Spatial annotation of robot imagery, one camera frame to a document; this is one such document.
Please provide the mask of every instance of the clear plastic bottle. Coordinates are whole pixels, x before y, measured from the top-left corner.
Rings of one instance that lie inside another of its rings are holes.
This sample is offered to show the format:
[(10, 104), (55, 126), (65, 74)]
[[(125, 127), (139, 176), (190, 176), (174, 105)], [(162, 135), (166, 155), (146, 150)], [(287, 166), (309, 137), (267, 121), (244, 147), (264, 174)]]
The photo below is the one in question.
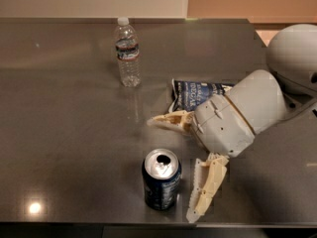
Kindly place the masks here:
[(136, 31), (129, 24), (128, 18), (118, 19), (114, 35), (121, 81), (125, 86), (135, 87), (141, 83), (140, 51)]

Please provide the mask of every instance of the black soda can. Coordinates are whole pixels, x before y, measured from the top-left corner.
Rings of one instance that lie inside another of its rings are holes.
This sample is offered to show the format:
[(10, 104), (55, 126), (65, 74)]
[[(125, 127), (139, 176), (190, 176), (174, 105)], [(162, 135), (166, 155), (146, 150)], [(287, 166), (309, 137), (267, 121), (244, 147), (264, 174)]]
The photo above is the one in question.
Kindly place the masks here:
[(177, 156), (167, 149), (151, 151), (142, 165), (145, 201), (156, 210), (166, 210), (176, 202), (181, 165)]

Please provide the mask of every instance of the dark gray table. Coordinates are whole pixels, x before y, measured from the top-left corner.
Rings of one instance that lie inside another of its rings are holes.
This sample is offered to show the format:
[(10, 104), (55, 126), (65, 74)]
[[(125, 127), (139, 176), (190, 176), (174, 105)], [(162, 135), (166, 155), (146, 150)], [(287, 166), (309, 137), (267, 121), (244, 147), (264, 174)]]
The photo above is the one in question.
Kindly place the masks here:
[[(265, 65), (245, 20), (134, 20), (143, 82), (120, 84), (115, 20), (2, 20), (0, 221), (187, 224), (193, 164), (207, 154), (190, 137), (147, 127), (167, 112), (173, 78), (237, 82)], [(237, 159), (198, 226), (317, 224), (317, 119), (272, 127)], [(141, 165), (153, 149), (179, 157), (178, 201), (144, 202)], [(32, 202), (42, 204), (30, 214)]]

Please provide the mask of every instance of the brown wall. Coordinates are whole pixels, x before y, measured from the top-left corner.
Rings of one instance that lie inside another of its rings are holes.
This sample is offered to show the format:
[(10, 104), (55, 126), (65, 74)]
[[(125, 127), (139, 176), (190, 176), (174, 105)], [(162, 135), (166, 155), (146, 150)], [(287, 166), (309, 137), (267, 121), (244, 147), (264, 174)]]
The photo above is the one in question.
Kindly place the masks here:
[(317, 0), (189, 0), (188, 17), (252, 23), (317, 23)]

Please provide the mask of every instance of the silver can lid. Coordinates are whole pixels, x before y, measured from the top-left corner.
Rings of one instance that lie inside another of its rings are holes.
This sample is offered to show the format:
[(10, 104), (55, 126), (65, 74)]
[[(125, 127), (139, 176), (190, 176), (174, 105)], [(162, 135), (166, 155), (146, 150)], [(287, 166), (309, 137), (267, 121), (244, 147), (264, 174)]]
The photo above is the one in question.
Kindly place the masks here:
[(178, 158), (170, 150), (155, 149), (147, 155), (145, 168), (154, 179), (170, 179), (178, 170)]

